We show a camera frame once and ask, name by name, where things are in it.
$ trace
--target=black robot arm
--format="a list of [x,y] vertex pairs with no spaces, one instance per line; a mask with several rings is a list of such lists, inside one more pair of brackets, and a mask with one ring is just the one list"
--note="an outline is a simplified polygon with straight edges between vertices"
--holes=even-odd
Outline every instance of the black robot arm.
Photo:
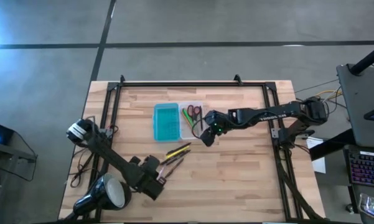
[[129,162],[119,156],[110,148],[110,140],[105,133],[100,132],[98,126],[89,119],[79,119],[67,131],[67,137],[77,146],[87,147],[91,152],[97,153],[118,169],[126,183],[137,192],[142,192],[155,200],[163,190],[164,179],[157,179],[156,172],[159,160],[153,156],[141,162],[137,157]]
[[260,121],[287,117],[297,118],[290,127],[278,131],[279,145],[288,148],[293,147],[296,136],[302,134],[309,126],[321,125],[327,121],[324,104],[317,97],[258,110],[230,109],[227,114],[211,110],[204,117],[209,127],[201,134],[200,139],[206,146],[211,146],[216,135],[226,134],[233,129],[246,129]]

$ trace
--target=red-handled scissors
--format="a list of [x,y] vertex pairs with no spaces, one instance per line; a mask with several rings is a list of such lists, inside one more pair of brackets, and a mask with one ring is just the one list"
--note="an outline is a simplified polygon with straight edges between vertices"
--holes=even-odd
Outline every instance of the red-handled scissors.
[[202,115],[202,110],[199,106],[189,105],[187,108],[188,116],[192,118],[192,121],[198,121],[199,116]]

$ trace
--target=lamp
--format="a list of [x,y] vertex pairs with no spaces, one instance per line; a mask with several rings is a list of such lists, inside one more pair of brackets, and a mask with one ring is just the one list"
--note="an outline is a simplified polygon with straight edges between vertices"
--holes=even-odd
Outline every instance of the lamp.
[[127,184],[106,173],[90,187],[87,193],[73,205],[73,212],[66,219],[77,219],[100,207],[103,210],[121,210],[131,200]]

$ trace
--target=wooden tabletop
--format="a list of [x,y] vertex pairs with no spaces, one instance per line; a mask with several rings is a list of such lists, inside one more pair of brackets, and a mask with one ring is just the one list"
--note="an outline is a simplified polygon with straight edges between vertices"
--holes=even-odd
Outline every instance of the wooden tabletop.
[[[108,82],[92,82],[83,117],[101,119]],[[295,100],[290,81],[276,81],[281,104]],[[108,112],[110,120],[113,97]],[[157,143],[153,138],[152,114],[157,103],[201,101],[204,112],[232,108],[264,108],[258,87],[122,87],[113,150],[127,161],[153,155],[163,160],[167,151],[184,142]],[[285,119],[289,126],[294,120]],[[184,162],[169,177],[156,201],[144,194],[133,194],[130,204],[120,211],[103,211],[102,222],[276,222],[284,221],[281,194],[267,122],[246,130],[234,130],[216,138],[211,147],[192,140]],[[90,152],[83,155],[84,162]],[[77,170],[80,153],[70,172]],[[317,181],[310,156],[299,148],[292,150],[297,186],[311,205],[324,217]],[[109,172],[122,179],[110,166]],[[69,186],[69,177],[60,210],[66,217],[88,187],[88,172],[79,187]],[[292,196],[289,204],[294,214]]]

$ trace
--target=gray floor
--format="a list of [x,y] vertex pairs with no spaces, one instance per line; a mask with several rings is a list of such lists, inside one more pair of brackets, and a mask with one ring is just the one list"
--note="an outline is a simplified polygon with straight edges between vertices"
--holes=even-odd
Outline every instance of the gray floor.
[[[109,5],[0,1],[0,44],[98,43]],[[107,42],[316,40],[374,40],[374,0],[117,0]],[[292,80],[300,90],[335,79],[337,65],[355,63],[373,49],[106,49],[98,80],[121,74],[127,80],[229,80],[239,74],[245,80]],[[96,55],[97,49],[0,50],[0,123],[20,132],[39,155],[33,182],[11,179],[3,223],[56,219],[73,151],[65,131],[82,114]],[[297,97],[337,87],[329,83]],[[348,128],[347,113],[338,108],[315,136],[331,138]],[[357,221],[344,212],[347,189],[320,183],[320,191],[327,217]]]

